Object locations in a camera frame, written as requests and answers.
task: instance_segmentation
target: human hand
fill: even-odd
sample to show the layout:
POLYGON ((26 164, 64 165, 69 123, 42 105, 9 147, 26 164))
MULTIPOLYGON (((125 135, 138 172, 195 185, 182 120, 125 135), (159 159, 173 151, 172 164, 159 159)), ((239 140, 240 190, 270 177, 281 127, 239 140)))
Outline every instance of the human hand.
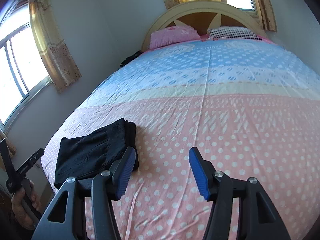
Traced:
MULTIPOLYGON (((33 182, 30 181, 30 187, 31 187, 31 194, 30 194, 30 200, 32 202, 32 206, 34 209, 39 211, 41 208, 41 203, 38 195, 36 194, 34 190, 34 184, 33 182)), ((11 199, 11 206, 12 206, 12 211, 13 214, 15 215, 15 218, 17 222, 23 226, 26 229, 34 229, 33 226, 33 221, 32 219, 28 216, 26 211, 24 210, 21 202, 23 200, 24 195, 26 194, 25 189, 22 187, 19 189, 16 193, 14 193, 12 199, 11 199)))

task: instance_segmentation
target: black device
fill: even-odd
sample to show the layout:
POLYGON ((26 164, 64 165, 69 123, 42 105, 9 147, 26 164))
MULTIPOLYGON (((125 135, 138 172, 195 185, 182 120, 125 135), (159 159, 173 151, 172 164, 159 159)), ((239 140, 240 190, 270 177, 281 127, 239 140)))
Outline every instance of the black device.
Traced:
POLYGON ((200 194, 215 202, 203 240, 228 239, 233 198, 240 198, 237 240, 290 240, 276 207, 256 178, 228 177, 204 160, 196 147, 189 151, 189 162, 200 194))
POLYGON ((121 240, 111 201, 124 195, 136 152, 128 147, 121 160, 94 178, 69 177, 45 210, 32 240, 87 240, 85 198, 92 198, 95 239, 121 240))
POLYGON ((30 181, 26 177, 26 173, 33 167, 37 160, 44 154, 44 150, 41 148, 36 153, 34 153, 29 159, 27 159, 23 165, 16 171, 12 164, 9 150, 5 139, 0 142, 0 153, 4 163, 5 170, 8 174, 8 180, 6 181, 7 189, 10 193, 17 192, 21 187, 25 189, 25 196, 22 200, 22 206, 26 213, 32 219, 34 225, 36 226, 41 218, 41 213, 35 210, 32 206, 30 200, 31 187, 30 181))

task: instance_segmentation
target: blue gripper pad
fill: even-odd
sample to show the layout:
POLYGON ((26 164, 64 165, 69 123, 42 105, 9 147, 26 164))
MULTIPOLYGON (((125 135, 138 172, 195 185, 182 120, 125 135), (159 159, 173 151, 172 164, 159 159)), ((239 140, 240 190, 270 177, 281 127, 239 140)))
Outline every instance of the blue gripper pad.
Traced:
POLYGON ((215 172, 215 169, 210 162, 203 160, 197 147, 192 147, 189 150, 189 162, 199 193, 208 201, 210 198, 210 186, 213 183, 212 174, 215 172))
POLYGON ((116 191, 116 197, 118 199, 125 193, 135 161, 136 151, 133 147, 128 147, 117 167, 117 171, 120 171, 120 174, 116 174, 117 172, 115 172, 113 176, 114 179, 117 180, 118 189, 116 191))

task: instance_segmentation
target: bed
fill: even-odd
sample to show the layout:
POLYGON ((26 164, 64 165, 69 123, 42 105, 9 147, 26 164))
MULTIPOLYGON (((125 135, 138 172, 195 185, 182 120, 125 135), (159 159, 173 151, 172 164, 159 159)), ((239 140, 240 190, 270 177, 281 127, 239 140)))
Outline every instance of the bed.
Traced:
MULTIPOLYGON (((196 187, 188 151, 232 178, 256 177, 292 240, 320 214, 320 77, 293 53, 265 41, 189 41, 148 51, 153 31, 190 25, 243 26, 267 37, 245 12, 214 1, 169 9, 151 26, 146 51, 109 76, 71 114, 41 158, 54 188, 60 140, 120 118, 137 125, 140 167, 113 207, 122 239, 202 239, 211 203, 196 187)), ((236 239, 233 201, 229 239, 236 239)), ((90 199, 87 233, 94 239, 90 199)))

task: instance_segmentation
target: striped pillow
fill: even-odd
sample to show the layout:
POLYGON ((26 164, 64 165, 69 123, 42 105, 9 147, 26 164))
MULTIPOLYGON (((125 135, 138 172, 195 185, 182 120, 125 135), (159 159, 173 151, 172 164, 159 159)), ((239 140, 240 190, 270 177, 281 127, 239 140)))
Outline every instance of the striped pillow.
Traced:
POLYGON ((250 39, 250 40, 259 40, 258 37, 251 30, 244 27, 219 27, 216 29, 209 30, 209 40, 214 39, 250 39))

